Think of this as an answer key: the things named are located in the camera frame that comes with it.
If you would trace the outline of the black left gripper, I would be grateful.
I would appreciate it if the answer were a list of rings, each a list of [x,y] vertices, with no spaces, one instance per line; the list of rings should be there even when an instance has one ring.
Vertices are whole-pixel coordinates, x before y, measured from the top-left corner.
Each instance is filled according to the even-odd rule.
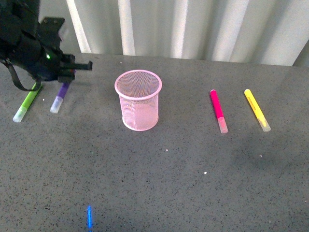
[[[19,78],[14,67],[29,73],[36,81],[70,83],[74,70],[91,71],[93,62],[74,63],[75,57],[60,49],[65,33],[65,19],[38,19],[40,1],[2,0],[0,2],[0,61],[11,73],[15,83]]]

